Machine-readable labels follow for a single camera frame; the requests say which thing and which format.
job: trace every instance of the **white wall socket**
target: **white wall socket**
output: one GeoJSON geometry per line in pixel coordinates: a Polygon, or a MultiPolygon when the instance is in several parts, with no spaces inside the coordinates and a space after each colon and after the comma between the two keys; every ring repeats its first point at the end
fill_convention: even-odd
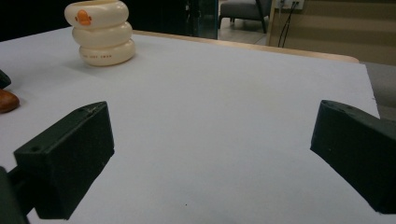
{"type": "Polygon", "coordinates": [[[291,9],[291,7],[293,6],[293,2],[298,3],[294,10],[303,9],[304,5],[304,0],[276,0],[275,8],[280,8],[281,2],[284,2],[282,9],[291,9]]]}

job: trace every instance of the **table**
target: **table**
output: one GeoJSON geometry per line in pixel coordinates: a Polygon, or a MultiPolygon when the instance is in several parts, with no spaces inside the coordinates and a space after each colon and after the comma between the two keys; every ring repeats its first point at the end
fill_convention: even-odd
{"type": "Polygon", "coordinates": [[[186,38],[135,32],[136,55],[109,67],[83,63],[70,27],[0,43],[21,99],[0,115],[8,171],[15,149],[83,105],[107,101],[115,138],[71,218],[31,223],[395,222],[309,149],[321,100],[378,117],[363,64],[186,38]]]}

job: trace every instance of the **cream-colored cup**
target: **cream-colored cup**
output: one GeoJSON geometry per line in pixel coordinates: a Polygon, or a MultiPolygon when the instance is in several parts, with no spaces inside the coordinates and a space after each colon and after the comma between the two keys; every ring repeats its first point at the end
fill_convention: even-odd
{"type": "Polygon", "coordinates": [[[103,29],[86,30],[75,27],[72,35],[75,41],[84,48],[111,47],[127,42],[132,36],[132,26],[126,21],[103,29]]]}
{"type": "Polygon", "coordinates": [[[114,26],[128,19],[128,7],[121,1],[84,1],[68,5],[64,10],[67,22],[80,29],[114,26]]]}
{"type": "Polygon", "coordinates": [[[130,39],[128,42],[110,48],[103,49],[87,49],[79,48],[81,59],[94,66],[109,66],[112,64],[123,63],[134,56],[134,41],[130,39]]]}

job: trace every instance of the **wall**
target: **wall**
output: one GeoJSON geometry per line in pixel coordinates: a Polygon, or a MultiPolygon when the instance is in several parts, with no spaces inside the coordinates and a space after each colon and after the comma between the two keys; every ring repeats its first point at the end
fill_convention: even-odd
{"type": "MultiPolygon", "coordinates": [[[[277,47],[289,11],[274,9],[267,45],[277,47]]],[[[395,0],[305,0],[293,12],[284,48],[343,54],[396,65],[395,0]]]]}

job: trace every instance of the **gray chair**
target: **gray chair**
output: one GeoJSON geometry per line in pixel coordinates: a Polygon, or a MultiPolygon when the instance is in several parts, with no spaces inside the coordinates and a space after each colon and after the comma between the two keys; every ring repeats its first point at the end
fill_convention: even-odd
{"type": "Polygon", "coordinates": [[[272,0],[228,0],[220,5],[218,28],[223,18],[261,21],[266,34],[264,17],[270,16],[271,4],[272,0]]]}

